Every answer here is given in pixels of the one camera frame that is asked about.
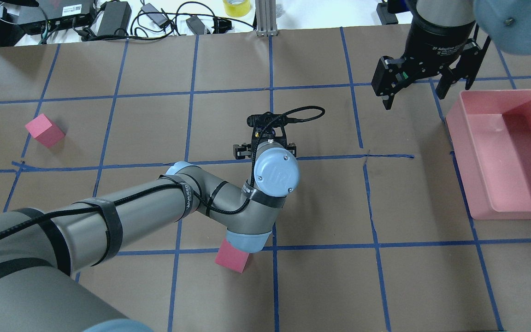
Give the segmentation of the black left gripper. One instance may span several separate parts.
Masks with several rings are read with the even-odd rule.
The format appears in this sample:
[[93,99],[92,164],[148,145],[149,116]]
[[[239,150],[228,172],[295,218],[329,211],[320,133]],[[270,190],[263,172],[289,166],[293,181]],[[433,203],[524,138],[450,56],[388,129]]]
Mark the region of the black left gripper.
[[249,143],[234,144],[233,155],[236,160],[251,159],[253,155],[257,158],[267,148],[283,148],[293,157],[297,157],[297,147],[295,143],[288,141],[284,131],[280,134],[267,134],[263,138],[254,135]]

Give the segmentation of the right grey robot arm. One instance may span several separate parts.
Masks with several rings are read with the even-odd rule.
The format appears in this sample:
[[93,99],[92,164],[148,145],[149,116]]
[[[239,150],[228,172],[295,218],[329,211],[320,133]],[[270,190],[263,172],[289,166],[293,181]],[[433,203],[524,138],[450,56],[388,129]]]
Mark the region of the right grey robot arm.
[[440,75],[436,95],[444,99],[464,80],[470,90],[492,42],[515,55],[531,55],[531,0],[383,0],[381,22],[410,12],[401,57],[380,57],[371,85],[386,110],[413,82]]

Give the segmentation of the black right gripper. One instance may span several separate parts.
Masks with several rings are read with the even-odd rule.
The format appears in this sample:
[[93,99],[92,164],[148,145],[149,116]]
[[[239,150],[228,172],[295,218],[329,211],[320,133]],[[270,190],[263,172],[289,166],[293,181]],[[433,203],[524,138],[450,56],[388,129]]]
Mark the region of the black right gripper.
[[424,54],[420,59],[406,54],[396,59],[382,55],[371,82],[374,94],[384,99],[385,110],[390,111],[398,92],[417,80],[438,74],[441,78],[436,95],[440,100],[445,99],[451,86],[460,80],[465,80],[464,88],[469,90],[478,77],[490,44],[490,36],[486,37],[483,46],[479,46],[473,37],[455,47],[454,54],[444,57],[436,55],[436,47],[431,47],[430,54]]

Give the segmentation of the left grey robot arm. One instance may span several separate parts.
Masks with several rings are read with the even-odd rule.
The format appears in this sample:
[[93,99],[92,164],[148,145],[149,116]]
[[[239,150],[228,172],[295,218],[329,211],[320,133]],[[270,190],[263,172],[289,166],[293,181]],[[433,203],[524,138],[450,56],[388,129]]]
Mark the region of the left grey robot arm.
[[249,149],[252,173],[241,188],[181,161],[154,181],[103,197],[0,213],[0,332],[149,332],[72,275],[196,211],[227,227],[234,248],[262,250],[301,176],[278,141],[255,139]]

